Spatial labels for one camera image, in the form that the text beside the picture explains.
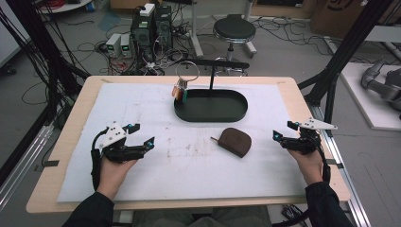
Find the wooden table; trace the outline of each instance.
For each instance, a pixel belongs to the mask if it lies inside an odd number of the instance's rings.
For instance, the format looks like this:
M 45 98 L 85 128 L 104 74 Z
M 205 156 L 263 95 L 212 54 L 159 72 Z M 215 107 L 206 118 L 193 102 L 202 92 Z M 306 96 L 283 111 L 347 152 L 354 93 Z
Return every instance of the wooden table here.
M 60 138 L 49 157 L 49 160 L 60 160 L 58 166 L 46 167 L 26 206 L 29 213 L 71 212 L 78 202 L 57 202 L 57 197 L 64 181 L 66 169 L 74 148 L 76 147 L 83 126 L 94 106 L 100 87 L 104 83 L 167 83 L 174 84 L 177 77 L 111 77 L 92 76 L 88 78 L 79 94 L 78 100 L 61 132 Z M 193 84 L 208 84 L 210 77 L 199 77 Z M 308 119 L 311 115 L 304 98 L 294 79 L 272 77 L 216 77 L 215 84 L 276 84 L 288 109 L 291 119 Z M 332 158 L 323 142 L 327 159 Z M 337 166 L 331 166 L 330 185 L 337 192 L 341 201 L 348 201 L 350 193 Z M 185 201 L 124 201 L 115 204 L 115 210 L 214 207 L 251 204 L 305 203 L 305 198 L 235 198 L 218 200 L 185 200 Z

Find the chair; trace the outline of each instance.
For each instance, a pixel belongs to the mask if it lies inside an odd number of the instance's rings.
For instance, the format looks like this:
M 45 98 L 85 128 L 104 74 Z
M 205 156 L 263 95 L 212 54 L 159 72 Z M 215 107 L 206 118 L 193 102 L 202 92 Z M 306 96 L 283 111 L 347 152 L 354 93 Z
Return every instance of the chair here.
M 241 15 L 228 15 L 226 18 L 215 22 L 213 33 L 220 40 L 230 43 L 227 56 L 216 60 L 238 61 L 233 58 L 234 44 L 245 44 L 251 41 L 256 33 L 256 28 L 251 22 L 242 19 Z M 231 71 L 240 72 L 242 76 L 248 76 L 243 69 L 225 68 L 224 71 L 229 76 L 231 76 Z

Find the keychain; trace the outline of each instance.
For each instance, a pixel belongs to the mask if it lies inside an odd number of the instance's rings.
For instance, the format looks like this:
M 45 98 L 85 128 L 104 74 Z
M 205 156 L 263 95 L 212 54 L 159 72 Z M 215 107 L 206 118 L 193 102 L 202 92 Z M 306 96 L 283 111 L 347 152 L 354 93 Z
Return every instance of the keychain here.
M 192 65 L 194 65 L 195 67 L 197 67 L 198 69 L 198 74 L 195 78 L 193 79 L 183 79 L 179 74 L 178 74 L 178 70 L 177 67 L 178 65 L 182 64 L 182 63 L 190 63 Z M 176 66 L 176 75 L 179 77 L 177 83 L 174 85 L 173 87 L 173 91 L 171 92 L 171 95 L 173 97 L 175 97 L 175 99 L 177 101 L 181 101 L 181 102 L 185 102 L 186 101 L 186 96 L 187 96 L 187 87 L 188 87 L 188 82 L 189 81 L 193 81 L 195 79 L 197 79 L 200 76 L 200 69 L 198 68 L 198 66 L 192 62 L 192 61 L 182 61 L 180 63 L 177 64 Z

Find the oval tray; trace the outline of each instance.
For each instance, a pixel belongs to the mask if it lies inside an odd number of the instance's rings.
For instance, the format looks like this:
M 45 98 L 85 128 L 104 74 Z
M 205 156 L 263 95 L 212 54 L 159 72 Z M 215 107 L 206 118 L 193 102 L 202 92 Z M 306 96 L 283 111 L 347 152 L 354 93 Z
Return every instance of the oval tray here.
M 185 102 L 174 100 L 174 109 L 188 122 L 236 122 L 248 111 L 248 101 L 233 90 L 191 89 Z

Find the gray robotic arm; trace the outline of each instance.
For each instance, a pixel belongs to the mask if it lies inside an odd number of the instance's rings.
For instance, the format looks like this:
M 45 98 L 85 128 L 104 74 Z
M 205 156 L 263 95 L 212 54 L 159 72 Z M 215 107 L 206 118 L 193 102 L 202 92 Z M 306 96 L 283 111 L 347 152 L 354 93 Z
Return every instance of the gray robotic arm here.
M 360 85 L 365 89 L 378 93 L 381 98 L 390 102 L 394 109 L 401 111 L 401 69 L 390 71 L 387 74 L 385 83 L 375 80 L 385 63 L 385 60 L 379 60 L 368 68 L 362 76 Z

